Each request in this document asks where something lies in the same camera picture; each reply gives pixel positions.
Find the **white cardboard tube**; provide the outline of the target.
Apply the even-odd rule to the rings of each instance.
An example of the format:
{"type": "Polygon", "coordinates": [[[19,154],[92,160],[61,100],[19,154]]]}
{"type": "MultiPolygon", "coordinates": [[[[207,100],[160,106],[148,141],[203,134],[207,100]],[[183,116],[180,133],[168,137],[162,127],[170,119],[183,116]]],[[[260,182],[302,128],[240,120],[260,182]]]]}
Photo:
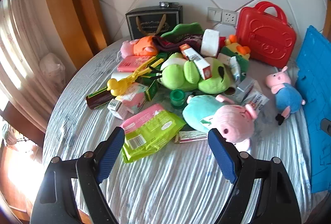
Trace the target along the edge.
{"type": "Polygon", "coordinates": [[[110,78],[120,81],[121,79],[127,78],[132,74],[133,74],[133,72],[114,72],[111,74],[110,78]]]}

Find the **green round jar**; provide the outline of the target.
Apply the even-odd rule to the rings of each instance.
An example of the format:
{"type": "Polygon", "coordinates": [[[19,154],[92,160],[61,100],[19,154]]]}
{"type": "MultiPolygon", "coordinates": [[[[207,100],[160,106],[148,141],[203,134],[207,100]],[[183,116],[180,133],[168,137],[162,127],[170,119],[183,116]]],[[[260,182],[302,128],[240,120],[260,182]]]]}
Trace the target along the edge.
{"type": "Polygon", "coordinates": [[[173,107],[181,108],[185,104],[186,94],[181,89],[175,89],[170,92],[170,103],[173,107]]]}

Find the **pink tissue pack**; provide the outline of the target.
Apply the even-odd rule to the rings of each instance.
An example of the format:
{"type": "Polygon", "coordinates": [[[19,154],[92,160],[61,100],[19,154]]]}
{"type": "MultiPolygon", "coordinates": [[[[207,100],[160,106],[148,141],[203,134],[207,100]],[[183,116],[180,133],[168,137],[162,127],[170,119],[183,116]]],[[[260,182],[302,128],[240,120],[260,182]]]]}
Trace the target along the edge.
{"type": "Polygon", "coordinates": [[[128,56],[123,59],[118,67],[119,72],[134,72],[141,64],[148,61],[152,56],[128,56]]]}

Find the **green frog plush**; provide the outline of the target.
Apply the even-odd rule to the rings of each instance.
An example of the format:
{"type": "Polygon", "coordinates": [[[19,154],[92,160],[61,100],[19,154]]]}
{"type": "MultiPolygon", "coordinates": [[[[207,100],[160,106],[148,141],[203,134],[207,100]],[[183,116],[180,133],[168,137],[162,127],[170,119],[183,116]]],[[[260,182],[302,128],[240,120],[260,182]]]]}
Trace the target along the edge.
{"type": "Polygon", "coordinates": [[[206,94],[224,93],[233,87],[228,70],[219,60],[205,58],[211,67],[211,78],[202,79],[197,66],[180,53],[174,53],[161,65],[158,82],[168,89],[184,92],[200,90],[206,94]]]}

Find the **small George pig plush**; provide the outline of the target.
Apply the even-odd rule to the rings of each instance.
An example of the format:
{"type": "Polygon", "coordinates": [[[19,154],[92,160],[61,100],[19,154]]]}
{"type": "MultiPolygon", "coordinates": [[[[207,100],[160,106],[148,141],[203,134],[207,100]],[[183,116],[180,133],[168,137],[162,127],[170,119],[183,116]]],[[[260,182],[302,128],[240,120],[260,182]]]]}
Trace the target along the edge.
{"type": "Polygon", "coordinates": [[[265,79],[266,86],[275,96],[278,125],[282,125],[285,119],[306,104],[298,90],[292,86],[291,79],[286,73],[287,69],[288,67],[285,66],[281,71],[270,74],[265,79]]]}

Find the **white tissue pack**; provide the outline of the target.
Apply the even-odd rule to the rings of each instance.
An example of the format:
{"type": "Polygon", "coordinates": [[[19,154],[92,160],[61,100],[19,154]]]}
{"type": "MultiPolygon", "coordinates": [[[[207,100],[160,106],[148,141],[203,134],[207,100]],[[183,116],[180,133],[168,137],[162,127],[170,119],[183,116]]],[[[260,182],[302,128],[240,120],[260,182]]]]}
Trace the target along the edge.
{"type": "Polygon", "coordinates": [[[203,34],[200,52],[203,56],[214,57],[218,56],[219,51],[219,37],[218,31],[213,29],[206,29],[203,34]]]}

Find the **white barcode medicine box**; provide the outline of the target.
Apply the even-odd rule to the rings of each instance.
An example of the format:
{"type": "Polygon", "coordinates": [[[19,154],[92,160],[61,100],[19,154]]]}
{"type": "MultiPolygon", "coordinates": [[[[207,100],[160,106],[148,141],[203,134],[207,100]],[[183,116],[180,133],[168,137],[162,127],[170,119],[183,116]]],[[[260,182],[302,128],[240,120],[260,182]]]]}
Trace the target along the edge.
{"type": "Polygon", "coordinates": [[[128,117],[129,113],[133,113],[130,108],[128,108],[121,101],[116,99],[112,99],[109,102],[107,109],[114,117],[120,120],[125,120],[128,117]]]}

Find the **orange white long box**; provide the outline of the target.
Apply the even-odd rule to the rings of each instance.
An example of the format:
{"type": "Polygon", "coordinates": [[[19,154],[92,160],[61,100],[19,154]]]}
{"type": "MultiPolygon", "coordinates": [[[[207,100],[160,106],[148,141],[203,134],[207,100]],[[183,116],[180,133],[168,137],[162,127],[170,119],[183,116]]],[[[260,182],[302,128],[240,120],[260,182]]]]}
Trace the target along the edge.
{"type": "Polygon", "coordinates": [[[188,44],[181,45],[180,50],[184,57],[194,62],[203,80],[211,78],[211,66],[198,52],[188,44]]]}

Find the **white blue plastic bag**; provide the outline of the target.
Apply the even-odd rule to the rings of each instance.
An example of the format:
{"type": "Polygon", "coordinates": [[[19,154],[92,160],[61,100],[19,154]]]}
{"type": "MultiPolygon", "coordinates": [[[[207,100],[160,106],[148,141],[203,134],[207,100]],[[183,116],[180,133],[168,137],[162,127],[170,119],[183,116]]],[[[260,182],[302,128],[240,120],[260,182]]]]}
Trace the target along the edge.
{"type": "Polygon", "coordinates": [[[251,105],[257,114],[261,112],[263,107],[269,102],[269,98],[263,94],[262,88],[257,80],[254,80],[254,84],[250,92],[243,99],[242,105],[251,105]]]}

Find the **purple white medicine box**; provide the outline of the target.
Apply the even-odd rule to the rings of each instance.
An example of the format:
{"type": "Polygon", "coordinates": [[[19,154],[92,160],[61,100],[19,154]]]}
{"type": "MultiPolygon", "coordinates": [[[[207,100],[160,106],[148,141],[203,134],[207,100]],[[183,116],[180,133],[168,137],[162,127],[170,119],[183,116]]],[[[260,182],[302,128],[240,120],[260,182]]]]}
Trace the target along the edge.
{"type": "Polygon", "coordinates": [[[196,142],[207,139],[207,133],[202,133],[200,131],[179,131],[174,137],[174,143],[189,143],[196,142]]]}

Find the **green wet wipes pack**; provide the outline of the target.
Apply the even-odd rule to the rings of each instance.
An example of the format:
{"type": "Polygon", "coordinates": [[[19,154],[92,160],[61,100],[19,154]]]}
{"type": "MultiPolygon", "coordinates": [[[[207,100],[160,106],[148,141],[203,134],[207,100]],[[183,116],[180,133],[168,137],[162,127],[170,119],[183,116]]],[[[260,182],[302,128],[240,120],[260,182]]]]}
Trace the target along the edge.
{"type": "Polygon", "coordinates": [[[125,134],[122,156],[132,163],[161,150],[186,125],[184,119],[166,109],[135,131],[125,134]]]}

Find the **blue plastic storage crate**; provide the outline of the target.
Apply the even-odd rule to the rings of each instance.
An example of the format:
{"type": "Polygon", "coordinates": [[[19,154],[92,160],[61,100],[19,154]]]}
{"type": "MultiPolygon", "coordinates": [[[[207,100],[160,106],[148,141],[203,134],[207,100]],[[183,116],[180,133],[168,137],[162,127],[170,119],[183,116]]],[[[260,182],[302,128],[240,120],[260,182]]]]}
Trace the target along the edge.
{"type": "Polygon", "coordinates": [[[311,192],[330,190],[330,42],[312,25],[296,59],[311,153],[311,192]]]}

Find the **brown medicine bottle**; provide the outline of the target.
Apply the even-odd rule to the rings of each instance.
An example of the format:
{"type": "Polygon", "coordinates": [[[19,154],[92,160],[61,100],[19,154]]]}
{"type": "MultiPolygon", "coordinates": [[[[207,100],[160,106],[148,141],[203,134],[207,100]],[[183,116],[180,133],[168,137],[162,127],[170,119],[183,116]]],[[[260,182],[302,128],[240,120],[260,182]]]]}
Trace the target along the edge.
{"type": "Polygon", "coordinates": [[[87,95],[85,97],[85,100],[88,108],[93,110],[97,107],[107,104],[114,98],[116,97],[111,94],[110,90],[107,90],[107,87],[104,87],[100,90],[97,90],[96,92],[87,95]]]}

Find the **large Peppa pig plush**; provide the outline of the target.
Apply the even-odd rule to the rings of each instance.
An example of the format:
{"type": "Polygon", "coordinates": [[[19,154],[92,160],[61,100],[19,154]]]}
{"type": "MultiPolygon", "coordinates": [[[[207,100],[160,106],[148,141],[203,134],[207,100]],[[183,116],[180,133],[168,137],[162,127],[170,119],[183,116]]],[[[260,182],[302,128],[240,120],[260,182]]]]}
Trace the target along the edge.
{"type": "Polygon", "coordinates": [[[254,121],[258,118],[251,105],[240,106],[221,94],[215,97],[207,94],[189,96],[182,116],[193,129],[208,133],[215,128],[233,144],[246,142],[252,137],[254,121]]]}

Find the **pink sanitary pad pack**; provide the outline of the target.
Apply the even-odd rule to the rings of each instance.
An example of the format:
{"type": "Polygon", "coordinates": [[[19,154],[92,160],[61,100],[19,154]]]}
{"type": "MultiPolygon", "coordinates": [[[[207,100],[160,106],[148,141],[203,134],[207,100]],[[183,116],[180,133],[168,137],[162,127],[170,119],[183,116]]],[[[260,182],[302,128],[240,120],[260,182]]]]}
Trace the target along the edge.
{"type": "Polygon", "coordinates": [[[131,133],[136,129],[142,127],[148,121],[150,121],[153,117],[155,117],[160,112],[164,111],[164,107],[160,104],[154,104],[143,111],[133,115],[132,117],[126,119],[121,128],[125,131],[125,134],[131,133]]]}

